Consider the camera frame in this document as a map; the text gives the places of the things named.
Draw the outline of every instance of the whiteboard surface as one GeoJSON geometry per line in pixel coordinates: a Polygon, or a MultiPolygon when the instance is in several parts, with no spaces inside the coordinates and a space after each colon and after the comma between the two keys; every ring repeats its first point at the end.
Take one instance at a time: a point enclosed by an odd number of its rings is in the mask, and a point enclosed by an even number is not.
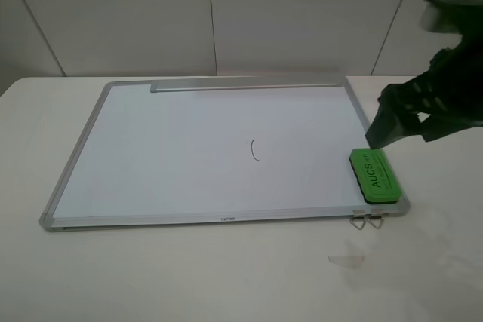
{"type": "Polygon", "coordinates": [[[54,218],[367,206],[364,135],[343,87],[112,87],[54,218]]]}

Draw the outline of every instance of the green eraser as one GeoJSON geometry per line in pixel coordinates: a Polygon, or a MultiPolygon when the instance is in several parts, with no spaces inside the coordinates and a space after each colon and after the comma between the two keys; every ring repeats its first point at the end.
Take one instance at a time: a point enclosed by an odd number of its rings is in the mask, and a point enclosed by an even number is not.
{"type": "Polygon", "coordinates": [[[381,150],[355,149],[349,160],[368,204],[398,202],[402,191],[381,150]]]}

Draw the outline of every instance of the metal binder clip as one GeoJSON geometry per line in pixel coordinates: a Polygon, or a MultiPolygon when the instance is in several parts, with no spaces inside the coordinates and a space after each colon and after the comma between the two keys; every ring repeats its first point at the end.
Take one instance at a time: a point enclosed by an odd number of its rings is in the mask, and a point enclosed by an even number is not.
{"type": "Polygon", "coordinates": [[[383,213],[380,210],[374,210],[371,215],[368,215],[367,219],[368,223],[375,227],[375,229],[381,229],[384,224],[383,213]]]}
{"type": "Polygon", "coordinates": [[[350,223],[354,228],[362,230],[365,226],[365,212],[363,210],[354,210],[354,215],[350,218],[350,223]]]}

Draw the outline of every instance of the white table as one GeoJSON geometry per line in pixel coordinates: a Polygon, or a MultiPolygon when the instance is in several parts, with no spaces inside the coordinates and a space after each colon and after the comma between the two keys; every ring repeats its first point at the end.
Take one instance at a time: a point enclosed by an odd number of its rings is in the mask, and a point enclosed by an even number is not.
{"type": "MultiPolygon", "coordinates": [[[[38,225],[105,83],[26,78],[0,97],[1,321],[481,321],[483,128],[387,154],[412,203],[348,221],[47,233],[38,225]],[[359,269],[329,256],[364,256],[359,269]]],[[[388,83],[350,77],[370,118],[388,83]]]]}

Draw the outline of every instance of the black curved mark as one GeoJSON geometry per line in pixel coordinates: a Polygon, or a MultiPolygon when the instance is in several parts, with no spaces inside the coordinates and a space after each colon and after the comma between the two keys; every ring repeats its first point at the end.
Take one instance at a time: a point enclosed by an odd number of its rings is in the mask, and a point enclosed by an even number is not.
{"type": "Polygon", "coordinates": [[[255,157],[255,154],[254,154],[254,141],[255,140],[251,140],[251,155],[254,157],[255,160],[260,161],[255,157]]]}

